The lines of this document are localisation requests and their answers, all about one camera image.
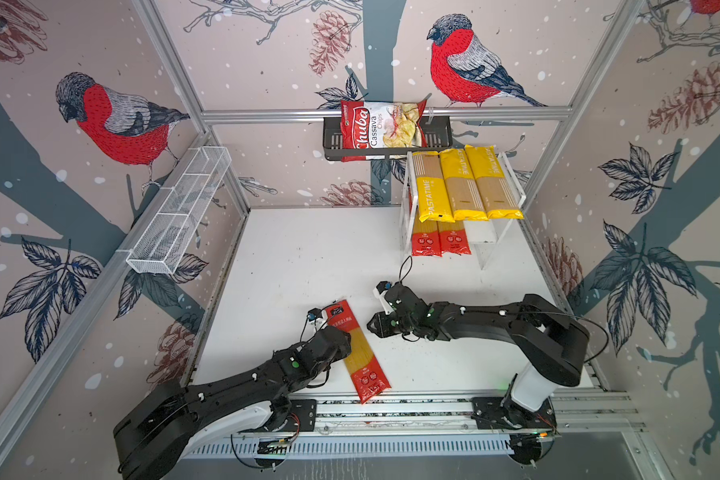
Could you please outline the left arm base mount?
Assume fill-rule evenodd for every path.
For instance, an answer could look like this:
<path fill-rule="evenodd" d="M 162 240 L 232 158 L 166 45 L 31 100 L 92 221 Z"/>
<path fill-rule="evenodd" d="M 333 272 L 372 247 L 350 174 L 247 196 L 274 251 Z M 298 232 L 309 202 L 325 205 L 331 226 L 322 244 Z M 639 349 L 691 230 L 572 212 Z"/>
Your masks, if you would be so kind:
<path fill-rule="evenodd" d="M 271 416 L 256 428 L 242 430 L 242 433 L 288 433 L 313 432 L 317 418 L 317 401 L 314 399 L 295 399 L 288 404 L 278 401 L 274 407 L 269 405 Z"/>

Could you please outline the red spaghetti pack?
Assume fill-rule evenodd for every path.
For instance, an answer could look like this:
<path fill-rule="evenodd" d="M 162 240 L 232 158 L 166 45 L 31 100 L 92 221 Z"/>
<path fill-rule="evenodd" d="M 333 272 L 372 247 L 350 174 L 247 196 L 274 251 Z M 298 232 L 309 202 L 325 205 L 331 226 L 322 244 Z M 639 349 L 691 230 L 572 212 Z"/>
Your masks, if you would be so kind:
<path fill-rule="evenodd" d="M 434 220 L 420 220 L 419 211 L 413 214 L 411 247 L 413 256 L 441 257 L 442 247 L 439 235 L 439 223 Z"/>
<path fill-rule="evenodd" d="M 441 253 L 454 255 L 470 255 L 466 229 L 462 221 L 453 223 L 439 222 L 438 235 L 441 247 Z"/>
<path fill-rule="evenodd" d="M 330 326 L 348 333 L 351 337 L 351 353 L 344 364 L 362 404 L 391 387 L 359 322 L 346 300 L 340 300 L 326 308 Z"/>

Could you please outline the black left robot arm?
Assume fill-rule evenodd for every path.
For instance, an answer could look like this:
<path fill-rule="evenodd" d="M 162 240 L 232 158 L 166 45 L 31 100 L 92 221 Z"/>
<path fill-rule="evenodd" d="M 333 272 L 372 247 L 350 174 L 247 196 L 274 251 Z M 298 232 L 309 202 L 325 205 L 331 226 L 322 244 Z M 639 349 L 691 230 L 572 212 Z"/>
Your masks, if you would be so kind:
<path fill-rule="evenodd" d="M 124 479 L 160 479 L 193 437 L 228 418 L 238 421 L 235 432 L 280 426 L 290 413 L 289 395 L 350 353 L 351 335 L 326 326 L 240 374 L 189 386 L 172 379 L 155 387 L 114 427 L 118 472 Z"/>

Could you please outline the yellow spaghetti pack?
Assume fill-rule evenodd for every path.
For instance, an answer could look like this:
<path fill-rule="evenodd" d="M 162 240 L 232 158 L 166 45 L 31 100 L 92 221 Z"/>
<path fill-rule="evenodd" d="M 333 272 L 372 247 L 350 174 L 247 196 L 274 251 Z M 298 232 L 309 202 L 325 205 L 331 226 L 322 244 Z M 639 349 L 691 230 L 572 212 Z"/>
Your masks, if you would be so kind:
<path fill-rule="evenodd" d="M 521 211 L 493 147 L 465 146 L 487 218 L 522 220 Z"/>
<path fill-rule="evenodd" d="M 463 149 L 448 149 L 439 154 L 442 175 L 455 221 L 487 221 L 488 217 Z"/>
<path fill-rule="evenodd" d="M 418 218 L 421 222 L 454 223 L 448 192 L 437 152 L 412 154 L 413 174 L 418 192 Z"/>

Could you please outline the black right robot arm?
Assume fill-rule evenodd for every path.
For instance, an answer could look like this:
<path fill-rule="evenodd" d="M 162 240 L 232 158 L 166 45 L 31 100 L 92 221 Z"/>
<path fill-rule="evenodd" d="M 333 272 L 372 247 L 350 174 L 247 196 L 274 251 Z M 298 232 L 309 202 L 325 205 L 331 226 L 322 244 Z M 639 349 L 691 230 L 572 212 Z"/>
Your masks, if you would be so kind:
<path fill-rule="evenodd" d="M 367 328 L 379 338 L 481 339 L 517 346 L 527 363 L 510 383 L 507 409 L 536 413 L 557 388 L 580 384 L 590 334 L 575 316 L 537 294 L 499 306 L 428 304 L 401 282 L 381 282 L 375 297 L 382 310 Z"/>

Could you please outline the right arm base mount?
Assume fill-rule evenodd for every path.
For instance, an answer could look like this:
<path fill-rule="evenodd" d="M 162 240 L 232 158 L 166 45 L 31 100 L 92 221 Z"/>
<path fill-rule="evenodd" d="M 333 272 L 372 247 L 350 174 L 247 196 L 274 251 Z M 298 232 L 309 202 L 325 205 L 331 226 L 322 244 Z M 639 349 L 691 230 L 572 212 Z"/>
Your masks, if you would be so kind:
<path fill-rule="evenodd" d="M 521 408 L 511 400 L 500 397 L 474 397 L 471 399 L 471 418 L 479 430 L 552 431 L 557 429 L 555 410 L 547 398 L 538 411 Z"/>

